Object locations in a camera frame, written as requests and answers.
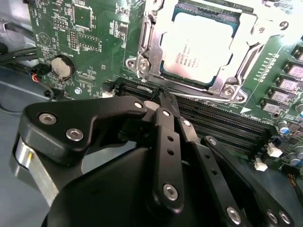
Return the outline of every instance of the white connector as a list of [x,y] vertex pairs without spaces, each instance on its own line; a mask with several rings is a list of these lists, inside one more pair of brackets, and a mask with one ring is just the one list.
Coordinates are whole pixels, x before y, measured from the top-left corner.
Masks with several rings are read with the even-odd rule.
[[115,92],[103,92],[102,93],[102,98],[111,98],[111,97],[114,97],[114,95],[115,95]]
[[255,162],[255,169],[264,172],[268,169],[268,166],[263,163],[260,158],[257,157]]
[[276,148],[272,143],[268,144],[267,153],[271,157],[280,157],[283,154],[283,152],[280,149]]

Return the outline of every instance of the red wire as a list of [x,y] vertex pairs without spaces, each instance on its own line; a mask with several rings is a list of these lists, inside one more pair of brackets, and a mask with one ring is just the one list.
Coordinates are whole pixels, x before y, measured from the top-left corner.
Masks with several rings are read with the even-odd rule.
[[37,79],[36,76],[37,76],[37,74],[34,73],[34,74],[32,75],[32,80],[33,80],[34,82],[38,83],[39,81],[38,81],[38,79]]

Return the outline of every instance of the cpu socket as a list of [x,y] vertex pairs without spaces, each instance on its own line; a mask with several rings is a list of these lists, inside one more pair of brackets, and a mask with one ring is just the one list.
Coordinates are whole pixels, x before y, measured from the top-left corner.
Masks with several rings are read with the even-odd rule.
[[244,103],[241,89],[288,16],[266,1],[147,0],[138,55],[126,66],[175,95]]

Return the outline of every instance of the integrated circuit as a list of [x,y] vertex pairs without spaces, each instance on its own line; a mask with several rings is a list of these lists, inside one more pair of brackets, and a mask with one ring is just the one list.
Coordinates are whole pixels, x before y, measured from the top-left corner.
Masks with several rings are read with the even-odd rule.
[[[196,35],[197,27],[202,28],[202,37]],[[164,70],[205,84],[212,82],[218,69],[231,58],[232,34],[230,25],[178,13],[171,32],[164,34],[162,40]]]
[[293,91],[295,90],[295,88],[298,86],[299,83],[296,81],[295,78],[280,75],[278,80],[276,81],[276,84],[281,89]]
[[73,22],[77,27],[90,30],[92,24],[92,9],[75,4],[73,6]]
[[271,90],[268,93],[268,96],[272,100],[283,103],[289,97],[289,94],[285,90],[282,90],[282,89],[279,89],[279,88],[276,88],[276,87],[272,87]]
[[284,71],[293,77],[303,78],[303,65],[290,61],[284,68]]
[[267,99],[267,98],[265,98],[262,101],[261,107],[262,107],[262,110],[272,113],[272,114],[276,113],[280,108],[279,103],[272,101],[270,99]]

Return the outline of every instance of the electrolytic capacitor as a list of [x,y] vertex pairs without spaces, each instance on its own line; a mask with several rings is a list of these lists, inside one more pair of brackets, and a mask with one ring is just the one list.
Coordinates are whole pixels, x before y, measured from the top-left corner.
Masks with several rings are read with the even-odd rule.
[[288,160],[289,163],[293,166],[297,165],[300,162],[300,159],[298,159],[297,154],[294,152],[288,154]]
[[303,103],[300,103],[295,107],[295,110],[299,113],[300,117],[303,117]]
[[298,159],[303,160],[303,146],[295,147],[294,152],[296,153]]
[[289,128],[287,126],[287,122],[286,121],[280,121],[280,122],[278,122],[278,128],[279,128],[279,132],[281,134],[287,134],[287,133],[289,133]]

